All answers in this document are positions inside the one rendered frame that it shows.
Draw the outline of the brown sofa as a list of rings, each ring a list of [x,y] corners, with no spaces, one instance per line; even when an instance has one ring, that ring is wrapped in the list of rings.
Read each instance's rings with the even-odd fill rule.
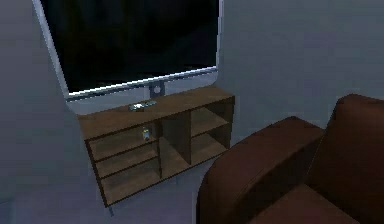
[[[326,128],[288,117],[220,156],[196,224],[384,224],[384,100],[340,98]]]

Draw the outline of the brown wooden shelf unit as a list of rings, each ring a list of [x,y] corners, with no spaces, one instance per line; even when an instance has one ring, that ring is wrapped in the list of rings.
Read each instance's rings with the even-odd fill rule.
[[[126,105],[78,117],[108,209],[230,148],[234,95],[210,85],[151,101],[143,111]]]

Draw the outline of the grey remote control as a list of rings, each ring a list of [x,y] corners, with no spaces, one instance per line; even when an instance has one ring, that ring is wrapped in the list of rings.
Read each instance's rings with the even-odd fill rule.
[[[148,108],[150,106],[156,105],[156,101],[147,101],[147,102],[142,102],[142,103],[136,103],[129,105],[129,110],[130,111],[143,111],[145,108]]]

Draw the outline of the black television set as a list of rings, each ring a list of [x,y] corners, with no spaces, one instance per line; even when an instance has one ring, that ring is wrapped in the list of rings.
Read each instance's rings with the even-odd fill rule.
[[[223,0],[32,0],[66,105],[90,114],[213,84]]]

